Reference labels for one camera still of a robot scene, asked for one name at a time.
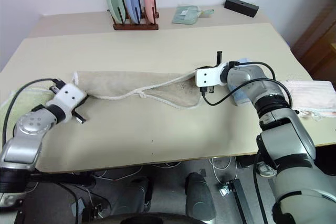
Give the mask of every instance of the table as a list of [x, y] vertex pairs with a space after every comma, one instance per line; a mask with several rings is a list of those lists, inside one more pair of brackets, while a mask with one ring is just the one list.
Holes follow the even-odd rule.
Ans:
[[[60, 77], [76, 70], [186, 73], [248, 57], [270, 64], [278, 80], [311, 80], [270, 23], [112, 31], [25, 39], [0, 73], [0, 101], [29, 80]], [[216, 87], [211, 101], [227, 90]], [[151, 99], [89, 98], [78, 108], [88, 121], [55, 126], [44, 138], [37, 168], [42, 172], [102, 169], [257, 151], [261, 132], [252, 106], [232, 100], [211, 107], [177, 110]], [[336, 119], [302, 119], [315, 145], [335, 143]]]

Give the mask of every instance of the black cable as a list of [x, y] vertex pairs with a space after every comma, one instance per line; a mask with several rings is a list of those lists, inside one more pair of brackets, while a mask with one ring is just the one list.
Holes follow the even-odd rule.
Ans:
[[58, 185], [59, 187], [63, 188], [64, 190], [68, 191], [72, 196], [73, 198], [75, 199], [75, 204], [76, 204], [76, 216], [75, 216], [75, 224], [78, 224], [78, 199], [77, 199], [77, 196], [76, 194], [68, 187], [66, 187], [65, 185], [62, 185], [60, 183], [55, 183], [55, 185]]
[[[83, 189], [83, 188], [80, 188], [79, 186], [75, 186], [75, 185], [74, 185], [74, 187], [76, 187], [77, 189], [82, 190], [82, 191], [85, 191], [86, 193], [88, 193], [88, 191], [86, 191], [86, 190]], [[91, 193], [92, 195], [95, 195], [95, 196], [97, 196], [97, 197], [99, 197], [99, 198], [105, 200], [105, 201], [109, 204], [109, 207], [110, 207], [110, 213], [109, 213], [109, 215], [111, 215], [111, 213], [112, 213], [112, 205], [111, 205], [110, 201], [109, 201], [108, 199], [106, 199], [105, 197], [99, 195], [99, 194], [95, 194], [95, 193], [93, 193], [93, 192], [91, 192], [91, 191], [90, 191], [90, 193]]]
[[282, 87], [288, 97], [288, 100], [289, 100], [289, 106], [292, 107], [292, 97], [288, 91], [288, 89], [286, 88], [285, 85], [283, 85], [281, 82], [279, 81], [276, 81], [276, 80], [272, 80], [272, 79], [269, 79], [269, 78], [257, 78], [257, 79], [253, 79], [253, 80], [249, 80], [247, 82], [244, 82], [242, 85], [239, 85], [238, 87], [236, 87], [234, 90], [232, 90], [229, 94], [227, 94], [224, 98], [222, 98], [221, 100], [219, 100], [218, 102], [216, 103], [210, 103], [206, 98], [205, 98], [205, 92], [202, 92], [202, 97], [204, 99], [204, 101], [209, 104], [210, 106], [216, 106], [216, 105], [219, 105], [220, 103], [222, 103], [223, 101], [225, 101], [227, 98], [229, 98], [234, 92], [236, 92], [237, 90], [241, 89], [242, 87], [252, 83], [252, 82], [255, 82], [255, 81], [270, 81], [270, 82], [274, 82], [276, 83], [277, 85], [279, 85], [280, 87]]
[[260, 207], [260, 211], [261, 211], [261, 215], [263, 216], [263, 220], [264, 220], [264, 224], [268, 224], [267, 221], [267, 217], [266, 217], [266, 213], [265, 213], [265, 209], [263, 206], [263, 201], [261, 199], [261, 195], [260, 195], [260, 191], [259, 191], [259, 186], [258, 186], [258, 181], [257, 181], [257, 163], [260, 157], [260, 151], [258, 150], [256, 157], [254, 159], [254, 164], [253, 164], [253, 181], [254, 181], [254, 186], [256, 188], [256, 193], [257, 193], [257, 197], [258, 197], [258, 202], [259, 202], [259, 207]]
[[12, 107], [14, 105], [14, 102], [16, 100], [16, 98], [19, 96], [19, 94], [26, 88], [28, 87], [29, 85], [32, 85], [36, 82], [42, 82], [42, 81], [55, 81], [55, 79], [53, 78], [44, 78], [44, 79], [38, 79], [38, 80], [35, 80], [35, 81], [31, 81], [25, 85], [23, 85], [16, 93], [15, 95], [13, 96], [13, 99], [11, 100], [9, 106], [8, 106], [8, 109], [7, 109], [7, 112], [6, 112], [6, 115], [5, 115], [5, 119], [4, 119], [4, 127], [2, 129], [2, 147], [5, 146], [6, 144], [6, 131], [7, 131], [7, 124], [8, 124], [8, 118], [9, 118], [9, 114], [10, 114], [10, 111], [12, 110]]
[[269, 71], [272, 73], [272, 78], [273, 80], [275, 80], [275, 73], [274, 73], [274, 70], [271, 68], [270, 65], [264, 63], [264, 62], [261, 62], [261, 61], [250, 61], [250, 62], [243, 62], [243, 63], [239, 63], [238, 66], [241, 66], [241, 65], [251, 65], [251, 64], [257, 64], [257, 65], [263, 65], [265, 66], [266, 68], [269, 69]]

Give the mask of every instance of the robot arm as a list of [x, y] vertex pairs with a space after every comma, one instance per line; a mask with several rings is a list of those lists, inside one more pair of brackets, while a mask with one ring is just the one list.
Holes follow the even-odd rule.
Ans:
[[68, 122], [73, 110], [87, 94], [73, 84], [61, 86], [46, 107], [38, 106], [21, 116], [13, 138], [7, 141], [0, 155], [0, 208], [19, 205], [41, 150], [45, 134], [60, 122]]
[[[265, 78], [259, 66], [222, 63], [196, 70], [199, 87], [239, 86]], [[279, 86], [256, 81], [242, 87], [259, 116], [262, 133], [257, 145], [266, 164], [278, 171], [275, 179], [276, 203], [272, 209], [276, 223], [334, 223], [336, 191], [328, 177], [314, 164], [315, 146], [296, 112], [286, 102]]]

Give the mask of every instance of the black box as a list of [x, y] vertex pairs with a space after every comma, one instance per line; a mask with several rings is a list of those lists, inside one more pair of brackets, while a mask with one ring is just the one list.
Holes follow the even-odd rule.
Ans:
[[226, 0], [224, 8], [233, 10], [235, 12], [254, 17], [257, 14], [259, 6], [246, 3], [241, 0]]

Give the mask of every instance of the beige towel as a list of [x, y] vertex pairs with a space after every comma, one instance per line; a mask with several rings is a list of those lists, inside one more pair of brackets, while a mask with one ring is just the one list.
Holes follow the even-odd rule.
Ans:
[[195, 72], [147, 73], [123, 71], [75, 72], [73, 82], [88, 95], [120, 100], [131, 95], [152, 98], [178, 109], [192, 109], [201, 102]]

